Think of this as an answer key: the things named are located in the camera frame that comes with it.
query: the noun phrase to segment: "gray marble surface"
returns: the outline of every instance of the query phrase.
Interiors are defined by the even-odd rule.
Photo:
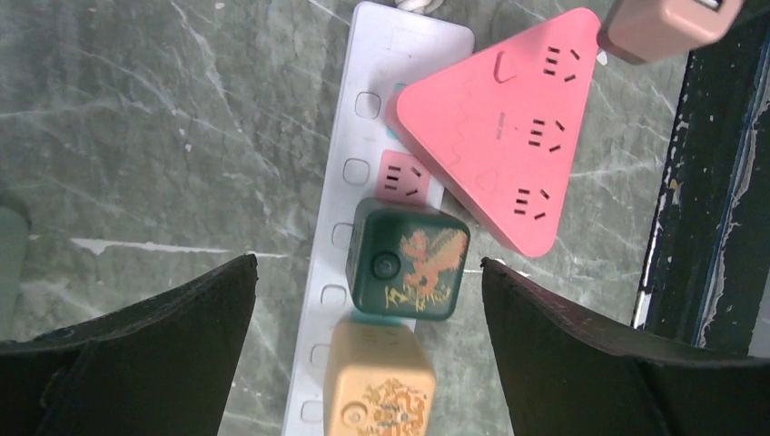
[[[33,222],[13,335],[82,322],[247,251],[258,298],[222,435],[278,435],[354,0],[0,0],[0,189]],[[609,0],[447,0],[477,48]],[[430,435],[508,435],[476,262],[628,322],[684,58],[597,64],[554,249],[473,244],[456,314],[419,323]]]

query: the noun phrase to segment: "power strip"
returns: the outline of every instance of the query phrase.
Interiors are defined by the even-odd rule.
[[[593,12],[572,9],[388,102],[386,121],[407,148],[499,243],[526,256],[557,238],[598,30]]]
[[[362,2],[353,13],[340,98],[331,132],[310,270],[286,412],[284,436],[323,435],[323,378],[331,332],[354,313],[345,276],[359,201],[374,196],[380,157],[408,153],[384,122],[394,90],[473,52],[467,28]],[[444,187],[432,178],[426,204],[439,209]],[[399,320],[414,329],[413,320]]]

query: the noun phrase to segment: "white cable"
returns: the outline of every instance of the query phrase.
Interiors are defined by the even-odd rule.
[[[425,15],[435,11],[444,0],[396,0],[396,7],[402,11]]]

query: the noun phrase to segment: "pink usb charger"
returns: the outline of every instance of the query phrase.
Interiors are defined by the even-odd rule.
[[[616,0],[598,42],[630,64],[659,61],[721,39],[741,6],[743,0]]]
[[[388,102],[388,126],[503,245],[556,240],[597,56],[600,23],[568,11]]]

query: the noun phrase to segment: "white power strip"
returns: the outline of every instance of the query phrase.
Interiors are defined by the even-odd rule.
[[[385,125],[385,104],[398,87],[468,57],[473,44],[467,27],[370,2],[356,6],[294,351],[284,436],[323,436],[322,386],[331,331],[354,309],[345,278],[353,215],[360,200],[374,195],[382,152],[407,153]],[[443,194],[444,187],[431,178],[427,204],[439,209]],[[413,320],[402,322],[414,329]]]

